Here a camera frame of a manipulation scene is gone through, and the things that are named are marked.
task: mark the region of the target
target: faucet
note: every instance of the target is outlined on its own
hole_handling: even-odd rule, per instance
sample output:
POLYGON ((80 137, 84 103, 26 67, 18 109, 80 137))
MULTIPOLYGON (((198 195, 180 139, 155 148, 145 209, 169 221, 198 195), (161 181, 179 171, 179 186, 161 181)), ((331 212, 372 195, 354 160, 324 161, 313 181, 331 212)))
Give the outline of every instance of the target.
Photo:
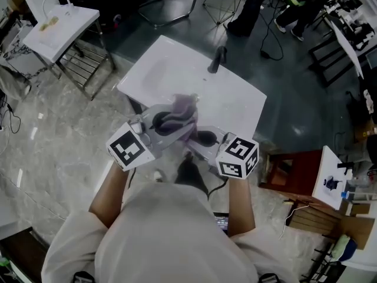
POLYGON ((219 70, 219 65, 225 64, 226 63, 226 52, 227 49, 224 46, 219 46, 216 49, 216 53, 214 55, 214 59, 211 62, 211 65, 208 67, 208 72, 209 73, 216 73, 217 70, 219 70))

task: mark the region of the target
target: forearm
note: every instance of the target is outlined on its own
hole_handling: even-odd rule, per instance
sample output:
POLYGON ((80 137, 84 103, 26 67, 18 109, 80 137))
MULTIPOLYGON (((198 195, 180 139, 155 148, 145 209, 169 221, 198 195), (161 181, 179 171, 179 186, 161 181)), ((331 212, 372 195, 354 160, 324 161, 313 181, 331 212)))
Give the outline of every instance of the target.
POLYGON ((129 171, 123 172, 114 162, 90 205, 89 212, 95 214, 108 228, 120 214, 128 173, 129 171))
POLYGON ((255 228, 250 186, 247 180, 229 179, 228 236, 255 228))

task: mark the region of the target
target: white sink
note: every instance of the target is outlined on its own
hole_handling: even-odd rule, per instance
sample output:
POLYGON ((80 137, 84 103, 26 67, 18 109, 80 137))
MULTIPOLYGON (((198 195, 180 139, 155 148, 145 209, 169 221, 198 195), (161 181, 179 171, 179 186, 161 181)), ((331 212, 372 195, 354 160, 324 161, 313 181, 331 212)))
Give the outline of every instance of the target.
POLYGON ((215 126, 251 139, 266 96, 220 66, 207 71, 211 59, 165 36, 135 63, 118 89, 150 107, 170 104, 175 94, 197 94, 198 126, 215 126))

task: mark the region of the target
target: white t-shirt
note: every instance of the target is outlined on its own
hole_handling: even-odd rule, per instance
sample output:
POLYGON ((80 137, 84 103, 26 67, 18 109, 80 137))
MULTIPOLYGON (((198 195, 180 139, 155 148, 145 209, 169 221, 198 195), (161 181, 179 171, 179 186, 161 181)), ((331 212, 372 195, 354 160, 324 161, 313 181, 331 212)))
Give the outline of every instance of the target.
POLYGON ((110 229, 89 212, 68 217, 46 255, 44 283, 69 283, 78 271, 96 283, 254 283, 271 272, 298 282, 276 235, 254 229, 228 238, 202 191, 138 183, 126 195, 110 229))

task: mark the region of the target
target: sleeve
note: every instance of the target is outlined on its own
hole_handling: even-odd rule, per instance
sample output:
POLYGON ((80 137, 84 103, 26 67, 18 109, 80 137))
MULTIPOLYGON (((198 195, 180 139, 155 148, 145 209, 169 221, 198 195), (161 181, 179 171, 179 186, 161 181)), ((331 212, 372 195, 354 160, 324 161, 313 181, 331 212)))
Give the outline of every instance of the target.
POLYGON ((286 256, 276 234, 267 228, 231 237, 257 269, 258 276, 274 273, 284 283, 298 283, 297 276, 286 265, 286 256))
POLYGON ((69 215, 46 254, 43 283, 71 282, 78 271, 94 276, 94 257, 106 226, 90 212, 69 215))

